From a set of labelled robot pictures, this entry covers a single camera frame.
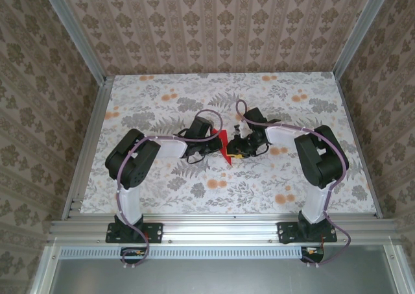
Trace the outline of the red paper sheet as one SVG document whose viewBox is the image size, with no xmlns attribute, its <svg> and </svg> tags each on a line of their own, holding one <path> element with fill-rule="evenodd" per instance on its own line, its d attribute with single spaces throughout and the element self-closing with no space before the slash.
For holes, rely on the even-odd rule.
<svg viewBox="0 0 415 294">
<path fill-rule="evenodd" d="M 228 144 L 228 133 L 226 130 L 220 130 L 213 129 L 212 134 L 218 134 L 218 137 L 220 137 L 223 140 L 222 146 L 224 147 L 224 150 L 220 152 L 224 159 L 227 161 L 227 163 L 232 166 L 231 158 L 227 154 L 226 146 Z"/>
</svg>

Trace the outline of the floral patterned table sheet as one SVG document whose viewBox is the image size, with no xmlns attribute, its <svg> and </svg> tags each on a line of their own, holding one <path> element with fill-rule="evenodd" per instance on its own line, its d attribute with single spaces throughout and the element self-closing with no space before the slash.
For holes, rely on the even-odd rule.
<svg viewBox="0 0 415 294">
<path fill-rule="evenodd" d="M 243 106 L 258 107 L 267 119 L 314 129 L 329 126 L 349 160 L 345 179 L 333 190 L 329 212 L 376 211 L 370 183 L 353 137 L 338 85 L 331 72 L 131 75 L 114 79 L 81 212 L 114 214 L 116 183 L 104 163 L 130 130 L 172 135 L 188 127 L 195 114 L 222 119 L 230 136 Z M 220 153 L 156 160 L 139 186 L 146 214 L 297 213 L 308 183 L 295 149 L 276 145 L 255 158 Z"/>
</svg>

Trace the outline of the grey metal panel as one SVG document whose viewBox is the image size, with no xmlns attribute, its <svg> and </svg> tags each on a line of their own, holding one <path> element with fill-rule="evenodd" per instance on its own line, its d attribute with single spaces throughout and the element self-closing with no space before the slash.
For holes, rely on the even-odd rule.
<svg viewBox="0 0 415 294">
<path fill-rule="evenodd" d="M 401 247 L 352 246 L 329 264 L 288 259 L 72 257 L 46 247 L 30 294 L 415 294 Z"/>
</svg>

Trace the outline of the aluminium cross rail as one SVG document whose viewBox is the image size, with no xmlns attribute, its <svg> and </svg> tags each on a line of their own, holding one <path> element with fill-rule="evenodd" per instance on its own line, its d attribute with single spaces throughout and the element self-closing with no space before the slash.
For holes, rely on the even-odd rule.
<svg viewBox="0 0 415 294">
<path fill-rule="evenodd" d="M 147 214 L 149 223 L 163 223 L 164 245 L 276 245 L 277 224 L 295 222 L 296 214 Z M 337 245 L 351 236 L 352 245 L 397 243 L 399 234 L 391 219 L 373 214 L 333 214 Z M 110 214 L 71 214 L 66 220 L 54 221 L 47 242 L 61 245 L 103 245 Z"/>
</svg>

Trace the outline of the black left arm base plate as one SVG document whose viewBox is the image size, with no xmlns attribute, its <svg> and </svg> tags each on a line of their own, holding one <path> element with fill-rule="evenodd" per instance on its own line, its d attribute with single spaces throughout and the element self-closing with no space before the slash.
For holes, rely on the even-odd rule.
<svg viewBox="0 0 415 294">
<path fill-rule="evenodd" d="M 149 243 L 161 243 L 163 236 L 162 223 L 143 223 L 140 231 Z M 110 223 L 106 232 L 106 243 L 145 243 L 141 235 L 124 223 Z"/>
</svg>

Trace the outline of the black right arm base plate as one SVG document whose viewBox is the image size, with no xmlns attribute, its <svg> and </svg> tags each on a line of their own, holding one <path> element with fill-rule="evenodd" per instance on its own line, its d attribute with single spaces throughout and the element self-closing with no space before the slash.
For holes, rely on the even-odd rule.
<svg viewBox="0 0 415 294">
<path fill-rule="evenodd" d="M 336 231 L 328 223 L 301 225 L 299 222 L 279 222 L 276 226 L 282 244 L 337 242 Z"/>
</svg>

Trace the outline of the aluminium side rail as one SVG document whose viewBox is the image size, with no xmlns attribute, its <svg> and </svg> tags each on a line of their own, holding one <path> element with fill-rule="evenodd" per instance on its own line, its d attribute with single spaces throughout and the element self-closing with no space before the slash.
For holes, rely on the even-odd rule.
<svg viewBox="0 0 415 294">
<path fill-rule="evenodd" d="M 104 84 L 99 87 L 67 200 L 65 202 L 62 221 L 67 221 L 69 219 L 73 203 L 84 199 L 102 124 L 110 101 L 114 79 L 115 76 L 106 77 Z"/>
</svg>

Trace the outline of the aluminium corner post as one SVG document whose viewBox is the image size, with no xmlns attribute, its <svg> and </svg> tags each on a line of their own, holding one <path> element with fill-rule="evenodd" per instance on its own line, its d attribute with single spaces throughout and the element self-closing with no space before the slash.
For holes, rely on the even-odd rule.
<svg viewBox="0 0 415 294">
<path fill-rule="evenodd" d="M 107 74 L 95 55 L 93 46 L 88 42 L 82 30 L 81 22 L 77 20 L 73 9 L 69 5 L 69 1 L 49 0 L 49 2 L 84 59 L 94 79 L 97 81 L 97 84 L 100 87 L 103 86 Z"/>
<path fill-rule="evenodd" d="M 346 44 L 336 61 L 333 74 L 337 80 L 340 80 L 353 56 L 357 52 L 364 37 L 369 31 L 371 24 L 374 22 L 376 15 L 379 13 L 385 0 L 368 0 L 363 8 L 357 22 L 350 33 Z"/>
</svg>

